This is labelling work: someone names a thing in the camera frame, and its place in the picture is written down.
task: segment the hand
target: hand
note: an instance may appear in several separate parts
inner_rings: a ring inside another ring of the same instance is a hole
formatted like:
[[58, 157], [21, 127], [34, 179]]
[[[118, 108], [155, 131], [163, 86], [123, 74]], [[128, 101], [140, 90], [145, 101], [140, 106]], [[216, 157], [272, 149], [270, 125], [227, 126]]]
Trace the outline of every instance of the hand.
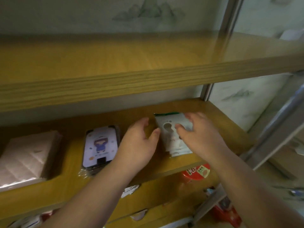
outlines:
[[215, 152], [229, 150], [206, 115], [200, 112], [185, 113], [185, 117], [192, 122], [193, 131], [187, 131], [181, 124], [176, 124], [175, 128], [180, 138], [192, 152], [209, 162]]
[[114, 158], [121, 165], [125, 165], [128, 171], [132, 171], [134, 175], [152, 158], [161, 133], [161, 130], [157, 128], [147, 139], [144, 127], [148, 125], [148, 121], [149, 118], [142, 118], [128, 128]]

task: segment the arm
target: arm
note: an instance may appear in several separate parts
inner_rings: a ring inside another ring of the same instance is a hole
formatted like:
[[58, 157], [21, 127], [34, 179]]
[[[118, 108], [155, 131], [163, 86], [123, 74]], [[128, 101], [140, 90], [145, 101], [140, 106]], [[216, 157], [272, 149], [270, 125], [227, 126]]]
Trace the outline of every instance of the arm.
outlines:
[[256, 173], [229, 150], [204, 114], [185, 115], [193, 123], [193, 131], [176, 124], [179, 136], [217, 172], [228, 197], [248, 227], [304, 227], [303, 217], [266, 189]]
[[124, 135], [113, 161], [72, 198], [42, 228], [103, 227], [118, 203], [124, 188], [150, 161], [159, 139], [155, 129], [147, 139], [148, 118], [134, 123]]

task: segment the left hand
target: left hand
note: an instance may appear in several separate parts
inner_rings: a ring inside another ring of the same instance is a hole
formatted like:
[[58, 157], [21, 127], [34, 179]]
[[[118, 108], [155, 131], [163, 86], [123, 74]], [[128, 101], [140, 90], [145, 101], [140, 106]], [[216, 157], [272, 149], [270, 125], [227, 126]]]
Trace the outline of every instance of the left hand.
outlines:
[[156, 128], [147, 139], [144, 128], [148, 122], [149, 118], [142, 118], [128, 128], [113, 160], [126, 166], [134, 175], [152, 158], [161, 133], [161, 130]]

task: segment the cartoon character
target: cartoon character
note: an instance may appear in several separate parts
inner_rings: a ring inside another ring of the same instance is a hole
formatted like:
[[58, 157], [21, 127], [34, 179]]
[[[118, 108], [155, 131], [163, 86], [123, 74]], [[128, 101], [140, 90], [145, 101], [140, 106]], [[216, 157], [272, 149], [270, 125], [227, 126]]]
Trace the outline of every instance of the cartoon character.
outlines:
[[105, 145], [108, 143], [108, 138], [101, 138], [94, 141], [94, 146], [96, 146], [96, 151], [99, 153], [100, 151], [104, 152]]

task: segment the beige box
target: beige box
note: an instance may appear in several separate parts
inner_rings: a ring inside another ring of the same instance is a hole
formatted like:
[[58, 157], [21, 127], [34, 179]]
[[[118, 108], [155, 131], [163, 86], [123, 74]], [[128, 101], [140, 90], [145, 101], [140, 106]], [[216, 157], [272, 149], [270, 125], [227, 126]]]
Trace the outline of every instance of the beige box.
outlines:
[[61, 138], [50, 131], [10, 139], [0, 157], [0, 192], [45, 181]]

